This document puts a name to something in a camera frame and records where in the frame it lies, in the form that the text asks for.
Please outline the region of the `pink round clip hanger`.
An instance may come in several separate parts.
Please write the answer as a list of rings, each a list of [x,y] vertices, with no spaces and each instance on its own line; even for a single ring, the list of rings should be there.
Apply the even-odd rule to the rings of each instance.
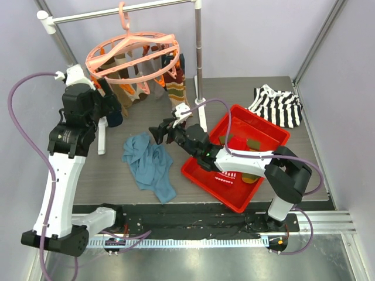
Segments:
[[[120,2],[118,14],[125,33],[102,42],[89,52],[86,57],[86,67],[89,73],[95,80],[104,77],[110,84],[147,83],[148,85],[149,81],[154,81],[161,87],[165,87],[163,74],[169,73],[175,78],[176,68],[180,67],[180,46],[175,35],[160,32],[132,32],[130,18],[124,8],[125,3]],[[114,57],[128,51],[132,51],[132,59],[127,55],[127,62],[116,66]],[[129,75],[126,80],[121,79],[118,75],[118,70],[124,68],[130,70],[135,64],[142,67],[144,64],[160,60],[162,55],[169,53],[173,53],[175,58],[165,67],[162,67],[162,63],[160,63],[151,71],[141,71],[142,76]]]

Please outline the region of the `red christmas sock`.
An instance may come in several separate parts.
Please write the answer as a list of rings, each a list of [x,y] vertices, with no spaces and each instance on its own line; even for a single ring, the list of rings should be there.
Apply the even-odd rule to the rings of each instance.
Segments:
[[[247,139],[240,136],[232,136],[228,142],[228,147],[234,150],[249,151]]]
[[[236,172],[217,172],[214,179],[227,186],[232,186],[236,179]]]

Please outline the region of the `olive green orange-toe sock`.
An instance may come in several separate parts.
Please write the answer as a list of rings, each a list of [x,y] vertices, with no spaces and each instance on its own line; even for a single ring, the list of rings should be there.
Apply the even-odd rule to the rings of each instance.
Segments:
[[[254,174],[248,174],[248,173],[242,173],[241,174],[241,179],[244,183],[247,183],[247,184],[253,184],[255,183],[258,179],[260,178],[260,176],[257,176],[257,175],[254,175]]]

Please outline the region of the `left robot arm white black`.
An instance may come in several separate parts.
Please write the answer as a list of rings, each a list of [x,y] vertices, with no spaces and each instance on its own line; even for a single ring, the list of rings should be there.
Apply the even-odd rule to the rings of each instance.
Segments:
[[[21,236],[23,245],[79,257],[91,237],[103,230],[117,234],[124,229],[122,208],[103,203],[81,219],[72,218],[77,183],[99,120],[120,109],[106,79],[98,81],[101,95],[89,82],[68,85],[62,96],[60,121],[49,134],[47,178],[40,215],[32,230]]]

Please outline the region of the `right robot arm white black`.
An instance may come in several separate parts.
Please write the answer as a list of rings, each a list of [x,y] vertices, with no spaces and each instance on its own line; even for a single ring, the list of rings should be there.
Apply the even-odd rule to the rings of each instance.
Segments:
[[[149,131],[158,145],[165,136],[168,143],[177,143],[207,172],[239,172],[267,179],[275,192],[264,217],[271,231],[285,225],[289,211],[302,201],[312,175],[310,167],[285,146],[267,152],[229,149],[212,143],[200,125],[185,128],[175,118],[164,119]]]

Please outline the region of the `black white cuffed sock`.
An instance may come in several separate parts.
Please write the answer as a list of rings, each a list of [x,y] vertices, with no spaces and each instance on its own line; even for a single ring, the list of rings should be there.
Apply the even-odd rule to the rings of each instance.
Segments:
[[[113,111],[106,115],[108,127],[115,128],[120,126],[123,122],[123,116],[121,111]]]

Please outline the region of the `brown sock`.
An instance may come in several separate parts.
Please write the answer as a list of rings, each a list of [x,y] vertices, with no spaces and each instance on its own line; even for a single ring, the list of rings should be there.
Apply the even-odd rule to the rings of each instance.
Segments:
[[[120,85],[118,84],[110,84],[114,94],[117,96],[118,101],[121,104],[121,113],[123,117],[128,118],[129,117],[129,112],[128,108],[132,106],[132,101],[130,97],[127,95],[125,90],[123,90]]]

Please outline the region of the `beige sock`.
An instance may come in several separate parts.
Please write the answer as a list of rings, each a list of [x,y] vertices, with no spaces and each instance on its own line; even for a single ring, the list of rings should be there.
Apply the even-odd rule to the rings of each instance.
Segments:
[[[127,62],[127,55],[132,59],[132,51],[127,53],[120,53],[114,57],[116,66],[125,64]],[[138,66],[135,64],[134,74],[136,77],[142,76],[142,72],[138,70]],[[118,70],[118,75],[121,79],[126,80],[129,78],[129,71],[127,68]],[[137,104],[147,98],[150,94],[147,83],[135,83],[135,84],[120,84],[120,87],[125,91],[126,95],[130,98],[132,104]]]

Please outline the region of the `blue cloth garment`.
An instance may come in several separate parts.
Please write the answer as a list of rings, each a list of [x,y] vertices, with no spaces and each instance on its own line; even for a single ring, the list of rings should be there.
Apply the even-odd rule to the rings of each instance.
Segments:
[[[162,204],[176,197],[169,180],[173,160],[165,147],[151,142],[146,132],[130,136],[124,143],[121,160],[129,169],[140,190],[150,190]]]

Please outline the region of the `maroon striped sock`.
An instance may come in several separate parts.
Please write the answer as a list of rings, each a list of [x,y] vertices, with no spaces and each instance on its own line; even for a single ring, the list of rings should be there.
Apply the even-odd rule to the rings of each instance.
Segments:
[[[186,79],[181,67],[176,68],[176,77],[173,78],[169,73],[163,74],[166,90],[169,100],[174,110],[179,104],[185,103],[190,107],[186,96]]]

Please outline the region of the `red plastic tray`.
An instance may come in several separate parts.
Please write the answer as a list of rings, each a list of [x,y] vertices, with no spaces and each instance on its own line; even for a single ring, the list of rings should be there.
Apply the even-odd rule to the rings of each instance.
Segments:
[[[230,134],[261,143],[259,152],[273,151],[284,146],[290,133],[250,112],[239,105],[233,105],[231,111]],[[216,172],[202,169],[196,159],[190,157],[181,168],[181,173],[208,192],[236,213],[242,213],[257,192],[264,179],[259,178],[253,184],[244,183],[241,173],[236,172],[232,186],[227,186],[214,179]]]

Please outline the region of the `navy blue sock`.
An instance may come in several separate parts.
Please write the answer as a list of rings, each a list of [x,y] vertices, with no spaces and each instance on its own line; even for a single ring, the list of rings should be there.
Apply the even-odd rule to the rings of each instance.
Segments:
[[[175,58],[175,55],[173,53],[162,55],[161,57],[162,67],[167,66],[174,58]],[[180,65],[180,68],[182,69],[183,74],[185,74],[185,57],[183,53],[179,55],[179,65]]]

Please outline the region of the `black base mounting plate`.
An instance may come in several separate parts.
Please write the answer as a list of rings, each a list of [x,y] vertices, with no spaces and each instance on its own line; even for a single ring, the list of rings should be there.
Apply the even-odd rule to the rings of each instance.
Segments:
[[[150,232],[150,239],[254,239],[262,233],[290,235],[300,230],[296,214],[282,223],[267,224],[267,203],[254,203],[235,213],[221,203],[123,204],[124,219],[109,228],[113,234],[130,237]]]

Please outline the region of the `black white striped garment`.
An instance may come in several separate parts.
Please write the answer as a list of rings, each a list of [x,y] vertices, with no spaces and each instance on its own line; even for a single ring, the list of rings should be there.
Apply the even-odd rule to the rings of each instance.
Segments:
[[[274,90],[268,84],[255,88],[250,112],[281,128],[294,129],[302,122],[303,105],[292,91]]]

